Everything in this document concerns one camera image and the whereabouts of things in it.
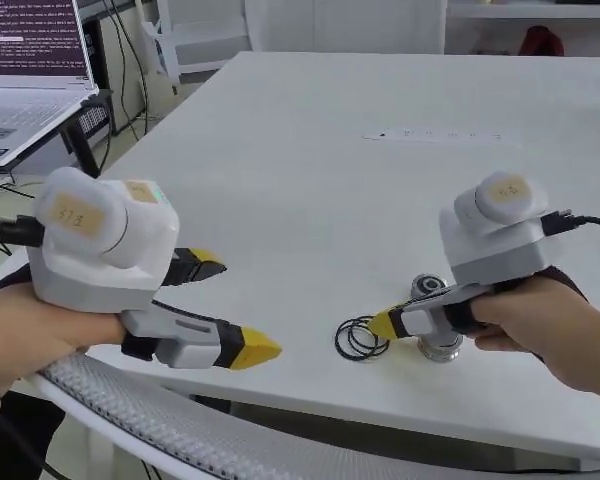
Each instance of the white chair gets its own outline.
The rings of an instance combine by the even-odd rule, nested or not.
[[[78,421],[181,480],[511,479],[499,473],[393,460],[269,430],[81,354],[57,362],[30,380]],[[600,472],[585,477],[600,480]],[[575,480],[582,476],[524,478]]]
[[[141,18],[150,67],[169,77],[217,70],[250,50],[242,0],[157,0],[156,24]]]
[[[254,51],[444,53],[447,0],[245,0]]]

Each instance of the hand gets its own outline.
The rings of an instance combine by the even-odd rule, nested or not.
[[[482,350],[540,355],[566,385],[600,394],[600,312],[569,287],[534,277],[516,290],[472,302]]]
[[[0,391],[78,349],[119,344],[114,315],[80,313],[38,300],[31,284],[0,290]]]

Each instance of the metal part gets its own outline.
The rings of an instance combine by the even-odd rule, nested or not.
[[[444,278],[430,273],[418,275],[411,284],[411,297],[416,299],[431,295],[432,293],[447,288]],[[418,338],[418,348],[429,360],[437,363],[448,363],[460,354],[462,335],[444,332],[439,335]]]
[[[451,345],[434,345],[426,337],[418,339],[418,349],[429,360],[436,363],[449,363],[458,358],[462,346],[462,335],[457,335]]]
[[[430,295],[446,286],[447,282],[442,277],[431,273],[423,273],[422,275],[418,275],[411,284],[411,298]]]

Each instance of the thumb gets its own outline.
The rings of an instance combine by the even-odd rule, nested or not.
[[[103,344],[119,345],[126,335],[122,323],[113,314],[65,310],[59,317],[60,336],[75,349]]]
[[[471,311],[478,322],[501,326],[506,319],[503,303],[506,303],[503,295],[482,295],[471,302]]]

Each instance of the chair backrest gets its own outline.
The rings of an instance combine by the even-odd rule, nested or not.
[[[444,53],[447,0],[245,0],[258,51]]]
[[[34,384],[60,408],[182,480],[198,477],[199,471],[231,480],[511,479],[369,455],[270,430],[81,354],[51,365],[42,374],[46,380],[34,379]],[[55,387],[45,388],[45,382]],[[525,480],[570,478],[575,476],[525,476]],[[600,480],[600,472],[586,478]]]
[[[178,24],[239,18],[244,6],[243,0],[158,0],[158,13],[164,32]]]

